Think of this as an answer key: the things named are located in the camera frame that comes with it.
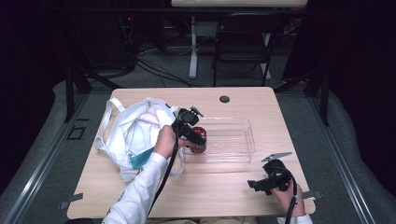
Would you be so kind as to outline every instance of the black chair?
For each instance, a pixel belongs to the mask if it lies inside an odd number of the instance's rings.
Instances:
[[[212,68],[213,86],[216,87],[218,62],[220,63],[266,63],[262,86],[268,73],[274,45],[274,37],[283,30],[282,20],[266,13],[233,13],[219,20],[216,30],[216,46]],[[263,35],[269,34],[265,45]]]

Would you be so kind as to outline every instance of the desk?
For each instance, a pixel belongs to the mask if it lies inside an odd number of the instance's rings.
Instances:
[[[222,95],[229,96],[231,101],[221,103],[219,98]],[[267,177],[261,160],[278,152],[292,152],[282,161],[303,191],[309,191],[275,94],[270,88],[119,89],[113,91],[112,97],[117,97],[125,106],[154,97],[184,108],[195,105],[208,118],[244,116],[251,122],[256,146],[251,162],[186,163],[182,175],[168,178],[150,217],[281,215],[274,196],[266,196],[264,192],[256,192],[248,186],[248,180]],[[105,136],[108,136],[116,115],[114,112]],[[83,193],[83,199],[70,204],[68,217],[104,217],[126,186],[113,161],[105,152],[92,146],[75,191],[75,194]],[[305,200],[305,208],[307,213],[313,213],[314,202]]]
[[[172,7],[305,7],[307,0],[172,0]],[[191,62],[189,78],[197,77],[195,16],[191,17]]]

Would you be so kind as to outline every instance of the white shirt sleeve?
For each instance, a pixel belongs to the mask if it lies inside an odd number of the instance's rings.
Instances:
[[[151,153],[140,174],[128,185],[119,201],[110,207],[102,224],[146,223],[167,164],[163,156]]]
[[[285,217],[278,217],[277,223],[278,224],[285,224],[286,218]],[[305,214],[303,217],[292,217],[290,220],[290,224],[312,224],[311,216]]]

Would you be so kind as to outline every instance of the transparent plastic box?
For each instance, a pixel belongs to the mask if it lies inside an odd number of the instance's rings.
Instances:
[[[251,161],[256,151],[248,118],[200,118],[195,127],[206,130],[206,150],[195,154],[184,147],[186,163]]]

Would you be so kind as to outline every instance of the hand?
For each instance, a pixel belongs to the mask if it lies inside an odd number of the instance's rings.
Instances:
[[[165,125],[158,134],[157,143],[155,144],[154,152],[162,155],[168,159],[172,156],[172,152],[175,146],[176,135],[171,126]],[[192,145],[192,142],[186,139],[178,139],[178,147],[185,147]]]
[[[289,211],[291,197],[293,196],[293,181],[291,180],[289,182],[289,188],[286,191],[282,191],[278,188],[271,189],[271,191],[276,196],[285,214],[287,214]],[[305,216],[305,214],[306,212],[305,212],[305,205],[303,199],[303,191],[301,189],[301,186],[297,184],[297,201],[296,204],[294,205],[293,213],[291,214],[291,216],[302,217]]]

